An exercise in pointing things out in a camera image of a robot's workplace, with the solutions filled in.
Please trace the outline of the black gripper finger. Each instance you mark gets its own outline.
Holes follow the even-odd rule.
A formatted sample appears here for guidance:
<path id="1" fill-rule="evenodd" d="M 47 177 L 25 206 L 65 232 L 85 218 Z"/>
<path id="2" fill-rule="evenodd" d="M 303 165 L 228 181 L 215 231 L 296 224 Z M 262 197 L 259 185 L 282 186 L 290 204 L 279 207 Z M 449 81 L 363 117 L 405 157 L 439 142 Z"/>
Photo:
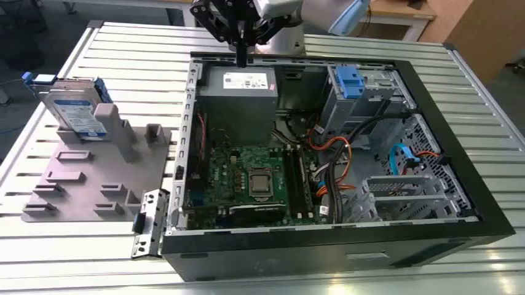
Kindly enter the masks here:
<path id="1" fill-rule="evenodd" d="M 270 20 L 254 17 L 242 21 L 242 66 L 247 66 L 248 48 L 255 45 L 264 45 L 276 35 L 280 29 L 288 27 L 292 20 L 291 15 L 271 18 Z"/>
<path id="2" fill-rule="evenodd" d="M 190 12 L 218 42 L 226 42 L 235 52 L 235 63 L 242 67 L 242 24 L 234 1 L 192 1 Z"/>

